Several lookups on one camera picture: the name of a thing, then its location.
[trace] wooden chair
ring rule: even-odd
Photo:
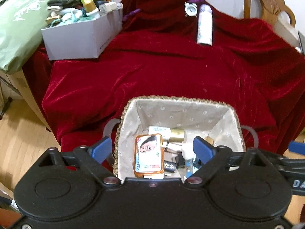
[[[285,5],[284,0],[260,0],[260,4],[262,6],[262,20],[267,21],[272,26],[274,26],[279,14],[282,11],[285,11],[290,18],[290,24],[293,27],[295,26],[295,16],[291,9]],[[250,6],[251,0],[245,0],[244,18],[250,18]]]

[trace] wicker basket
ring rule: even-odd
[[[140,96],[124,108],[116,133],[113,172],[122,181],[135,176],[135,137],[147,134],[150,125],[183,129],[186,143],[192,143],[196,136],[210,136],[214,145],[245,151],[239,119],[230,105],[184,97]]]

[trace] cloth bundle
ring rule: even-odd
[[[81,10],[73,8],[73,7],[62,9],[60,6],[50,6],[50,7],[47,7],[47,10],[50,11],[51,17],[55,17],[57,15],[63,16],[66,13],[73,13],[73,14],[75,14],[76,18],[80,18],[81,16],[83,16],[83,12]]]
[[[80,0],[49,0],[48,6],[60,6],[62,8],[75,7],[81,5]]]

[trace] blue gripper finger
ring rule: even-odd
[[[201,137],[193,140],[193,151],[203,164],[210,161],[216,154],[216,147]]]
[[[103,137],[101,140],[88,148],[89,155],[100,164],[103,163],[111,152],[112,140],[109,137]]]

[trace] basket handle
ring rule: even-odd
[[[110,121],[108,121],[104,127],[103,138],[111,137],[112,130],[114,129],[116,124],[119,124],[119,123],[121,123],[121,120],[119,120],[119,119],[111,119]],[[106,160],[110,165],[114,164],[114,157],[113,157],[112,152],[109,154],[109,156],[106,158]]]
[[[257,132],[250,126],[241,125],[241,129],[248,130],[251,133],[253,140],[254,140],[254,148],[258,148],[258,135]]]

